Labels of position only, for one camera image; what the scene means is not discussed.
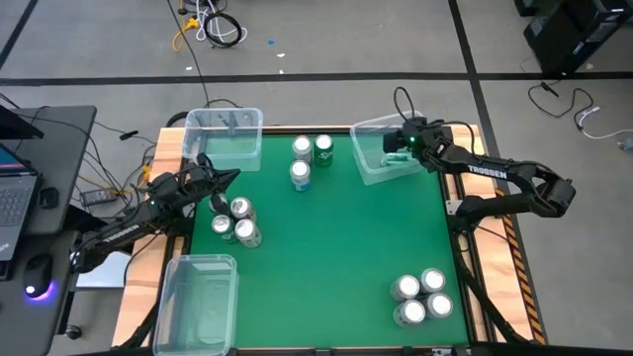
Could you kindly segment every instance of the silver can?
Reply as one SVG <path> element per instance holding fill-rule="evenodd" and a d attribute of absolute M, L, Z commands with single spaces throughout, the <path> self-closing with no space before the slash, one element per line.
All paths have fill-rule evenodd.
<path fill-rule="evenodd" d="M 453 302 L 443 293 L 433 293 L 422 300 L 428 314 L 434 318 L 444 318 L 453 311 Z"/>
<path fill-rule="evenodd" d="M 238 197 L 230 202 L 230 213 L 237 219 L 249 219 L 254 223 L 257 222 L 257 214 L 250 201 L 243 197 Z"/>
<path fill-rule="evenodd" d="M 422 293 L 440 292 L 446 284 L 446 278 L 437 268 L 427 268 L 419 277 L 420 291 Z"/>
<path fill-rule="evenodd" d="M 413 299 L 419 293 L 419 281 L 412 275 L 403 275 L 392 283 L 390 291 L 398 302 Z"/>
<path fill-rule="evenodd" d="M 222 238 L 223 241 L 234 241 L 235 234 L 233 233 L 233 221 L 229 217 L 225 215 L 216 216 L 211 222 L 211 228 Z"/>
<path fill-rule="evenodd" d="M 313 163 L 313 144 L 305 135 L 300 135 L 293 141 L 293 152 L 296 160 L 303 160 L 307 164 Z"/>
<path fill-rule="evenodd" d="M 261 233 L 255 222 L 244 219 L 235 224 L 235 236 L 244 246 L 256 248 L 261 244 Z"/>
<path fill-rule="evenodd" d="M 404 301 L 394 309 L 394 321 L 400 326 L 420 324 L 425 316 L 424 306 L 416 300 Z"/>
<path fill-rule="evenodd" d="M 228 207 L 228 198 L 226 197 L 226 194 L 225 193 L 218 193 L 218 194 L 215 194 L 215 196 L 212 196 L 209 199 L 209 210 L 211 210 L 212 212 L 214 212 L 214 213 L 218 212 L 218 209 L 214 208 L 214 200 L 216 201 L 216 204 L 220 203 L 223 206 Z"/>
<path fill-rule="evenodd" d="M 294 161 L 290 166 L 290 179 L 295 190 L 305 192 L 310 189 L 310 166 L 306 161 Z"/>

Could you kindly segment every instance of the table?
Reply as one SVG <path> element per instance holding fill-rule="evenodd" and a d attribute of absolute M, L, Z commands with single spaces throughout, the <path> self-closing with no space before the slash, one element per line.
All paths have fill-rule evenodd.
<path fill-rule="evenodd" d="M 476 151 L 481 153 L 483 152 L 483 145 L 479 139 L 479 131 L 477 131 L 476 127 L 474 129 L 477 133 Z M 336 134 L 345 133 L 348 130 L 349 127 L 276 127 L 266 128 L 264 133 L 265 135 L 316 134 L 323 132 Z M 467 147 L 470 145 L 470 134 L 465 128 L 454 127 L 452 130 L 457 144 Z M 180 168 L 183 135 L 184 131 L 182 129 L 163 129 L 161 131 L 152 167 L 153 177 L 162 172 L 177 171 Z M 340 152 L 340 150 L 336 151 L 338 153 L 336 155 L 337 158 L 341 157 Z M 452 177 L 447 177 L 446 188 L 445 194 L 450 195 L 452 198 L 457 198 L 464 193 L 483 197 L 491 197 L 497 194 L 491 179 L 471 174 L 463 174 L 456 181 Z M 515 330 L 525 337 L 534 338 L 538 342 L 545 343 L 544 330 L 539 322 L 541 318 L 538 306 L 532 292 L 533 288 L 531 287 L 529 271 L 522 252 L 520 237 L 514 228 L 515 221 L 513 217 L 485 219 L 482 222 L 482 226 L 506 235 L 509 243 L 478 229 L 474 237 L 475 243 L 472 243 L 470 248 L 471 252 L 465 252 L 467 262 L 475 274 L 479 274 L 482 277 L 492 301 Z M 147 241 L 147 238 L 138 241 L 135 245 L 135 250 L 143 247 Z M 124 290 L 113 345 L 120 344 L 132 334 L 155 302 L 160 284 L 161 267 L 164 267 L 165 257 L 171 256 L 172 252 L 175 254 L 180 253 L 184 244 L 187 244 L 185 246 L 187 251 L 191 248 L 198 248 L 196 247 L 195 237 L 193 246 L 189 246 L 185 242 L 179 239 L 175 243 L 168 244 L 164 236 L 157 238 L 133 262 L 130 267 L 128 285 Z M 464 307 L 468 339 L 487 340 L 495 337 L 500 339 L 500 335 L 494 335 L 494 329 L 490 326 L 487 318 L 482 315 L 474 297 L 464 293 L 462 298 L 468 300 Z"/>

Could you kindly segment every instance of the clear plastic bin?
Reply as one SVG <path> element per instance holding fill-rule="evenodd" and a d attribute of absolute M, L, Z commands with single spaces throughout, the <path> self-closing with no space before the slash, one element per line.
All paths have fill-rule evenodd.
<path fill-rule="evenodd" d="M 182 154 L 205 152 L 218 169 L 257 171 L 263 115 L 255 108 L 195 109 L 187 114 Z"/>
<path fill-rule="evenodd" d="M 234 342 L 237 263 L 229 255 L 167 264 L 153 341 L 156 356 L 225 356 Z"/>
<path fill-rule="evenodd" d="M 411 118 L 411 112 L 404 112 L 404 114 L 407 118 Z M 422 113 L 415 112 L 415 115 L 422 116 Z M 354 158 L 365 185 L 402 177 L 422 169 L 417 160 L 386 167 L 381 164 L 385 155 L 383 136 L 401 129 L 403 122 L 400 114 L 394 114 L 358 123 L 351 128 L 349 133 L 354 143 Z"/>

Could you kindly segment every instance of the white cable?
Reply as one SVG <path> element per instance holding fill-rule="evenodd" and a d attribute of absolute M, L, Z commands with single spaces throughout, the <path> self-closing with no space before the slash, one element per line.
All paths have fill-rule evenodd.
<path fill-rule="evenodd" d="M 585 127 L 583 126 L 583 121 L 588 118 L 591 114 L 596 113 L 597 111 L 600 110 L 600 107 L 593 107 L 590 110 L 586 110 L 582 112 L 582 116 L 581 119 L 578 121 L 578 125 L 581 127 L 581 131 L 583 132 L 583 134 L 591 139 L 604 139 L 604 138 L 609 138 L 609 137 L 614 137 L 615 135 L 619 135 L 619 134 L 624 134 L 624 133 L 633 133 L 633 129 L 625 129 L 625 130 L 620 130 L 617 131 L 615 133 L 608 133 L 602 136 L 594 136 L 591 135 L 589 133 L 587 133 L 585 131 Z"/>
<path fill-rule="evenodd" d="M 204 41 L 207 39 L 207 34 L 205 33 L 205 19 L 207 18 L 207 16 L 209 16 L 209 14 L 207 13 L 207 11 L 209 9 L 206 9 L 205 11 L 200 11 L 200 1 L 201 0 L 196 0 L 196 18 L 198 23 L 200 24 L 200 29 L 198 30 L 198 32 L 196 32 L 196 40 L 198 41 Z M 213 2 L 211 0 L 207 0 L 207 3 L 209 4 L 209 7 L 211 8 L 212 13 L 216 13 L 218 10 L 216 9 L 216 7 L 214 6 Z M 233 34 L 235 32 L 237 32 L 237 29 L 233 29 L 227 33 L 221 33 L 220 32 L 220 21 L 219 18 L 214 18 L 211 19 L 211 21 L 209 22 L 209 33 L 217 38 L 220 39 L 220 41 L 224 42 L 224 36 L 228 36 L 230 34 Z M 242 30 L 242 37 L 241 39 L 239 39 L 238 43 L 241 43 L 242 41 L 244 41 L 246 39 L 246 36 L 248 35 L 248 30 L 245 27 L 241 28 Z"/>

